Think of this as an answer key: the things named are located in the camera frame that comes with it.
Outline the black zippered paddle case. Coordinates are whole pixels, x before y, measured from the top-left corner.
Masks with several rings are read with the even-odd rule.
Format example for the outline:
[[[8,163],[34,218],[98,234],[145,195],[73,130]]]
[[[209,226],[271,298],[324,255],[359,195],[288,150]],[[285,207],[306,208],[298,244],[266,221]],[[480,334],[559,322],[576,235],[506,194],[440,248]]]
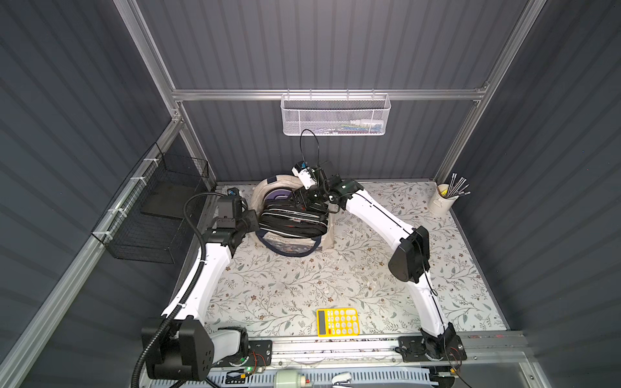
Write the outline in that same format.
[[[328,233],[328,214],[304,211],[294,202],[265,205],[259,217],[260,229],[291,239],[316,239]]]

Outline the floral canvas tote bag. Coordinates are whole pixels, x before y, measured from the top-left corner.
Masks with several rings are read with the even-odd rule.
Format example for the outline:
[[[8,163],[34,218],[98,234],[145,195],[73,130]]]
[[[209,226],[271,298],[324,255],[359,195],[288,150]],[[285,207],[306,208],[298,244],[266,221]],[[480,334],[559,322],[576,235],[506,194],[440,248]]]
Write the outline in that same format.
[[[259,222],[255,240],[289,258],[333,249],[334,216],[307,194],[295,176],[273,176],[257,184],[250,200]]]

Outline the purple round case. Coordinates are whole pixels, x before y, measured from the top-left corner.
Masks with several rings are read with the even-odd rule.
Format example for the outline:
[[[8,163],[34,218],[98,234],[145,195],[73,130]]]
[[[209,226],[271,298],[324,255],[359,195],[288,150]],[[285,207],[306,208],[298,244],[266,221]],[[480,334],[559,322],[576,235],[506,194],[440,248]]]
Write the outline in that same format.
[[[293,191],[286,188],[274,189],[270,191],[264,198],[264,204],[268,205],[273,202],[290,202]]]

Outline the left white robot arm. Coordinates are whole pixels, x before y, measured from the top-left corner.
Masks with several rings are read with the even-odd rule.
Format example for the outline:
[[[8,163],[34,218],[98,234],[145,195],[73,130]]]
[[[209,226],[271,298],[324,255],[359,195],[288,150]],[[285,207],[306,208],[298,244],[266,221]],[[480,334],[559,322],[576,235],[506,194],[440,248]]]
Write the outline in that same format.
[[[217,214],[207,231],[199,231],[189,208],[183,208],[184,221],[197,237],[199,252],[161,318],[142,328],[143,350],[132,372],[132,387],[140,385],[143,373],[151,379],[174,380],[178,386],[203,381],[218,362],[248,357],[250,345],[244,328],[227,327],[214,334],[205,329],[205,313],[224,270],[245,235],[259,228],[255,210],[248,207],[238,189],[216,197]]]

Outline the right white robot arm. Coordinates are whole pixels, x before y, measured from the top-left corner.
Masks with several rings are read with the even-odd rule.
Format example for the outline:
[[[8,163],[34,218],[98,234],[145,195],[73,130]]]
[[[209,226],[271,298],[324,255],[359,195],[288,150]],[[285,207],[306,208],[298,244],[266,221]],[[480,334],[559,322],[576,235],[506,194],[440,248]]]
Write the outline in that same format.
[[[294,192],[305,208],[311,205],[338,206],[364,221],[393,250],[388,263],[391,274],[406,284],[420,317],[420,333],[429,359],[446,356],[458,339],[454,325],[441,309],[430,279],[430,234],[423,226],[415,228],[378,203],[359,182],[346,180],[332,189],[317,185]]]

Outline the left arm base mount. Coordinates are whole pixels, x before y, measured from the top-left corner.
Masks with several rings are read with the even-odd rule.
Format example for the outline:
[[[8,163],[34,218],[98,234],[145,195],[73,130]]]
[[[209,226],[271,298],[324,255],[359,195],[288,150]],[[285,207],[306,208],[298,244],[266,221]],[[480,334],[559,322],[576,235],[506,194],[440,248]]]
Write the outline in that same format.
[[[214,367],[242,368],[247,366],[270,366],[273,355],[273,341],[251,339],[247,346],[247,352],[239,355],[225,357],[215,362]]]

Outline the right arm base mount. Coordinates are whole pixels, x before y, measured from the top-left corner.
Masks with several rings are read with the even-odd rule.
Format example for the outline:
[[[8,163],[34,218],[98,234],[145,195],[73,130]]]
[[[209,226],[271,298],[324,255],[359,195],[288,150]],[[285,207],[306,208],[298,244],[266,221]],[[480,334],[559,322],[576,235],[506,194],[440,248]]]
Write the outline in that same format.
[[[394,351],[401,355],[404,362],[467,360],[466,349],[461,338],[450,331],[439,337],[421,333],[418,336],[400,336]]]

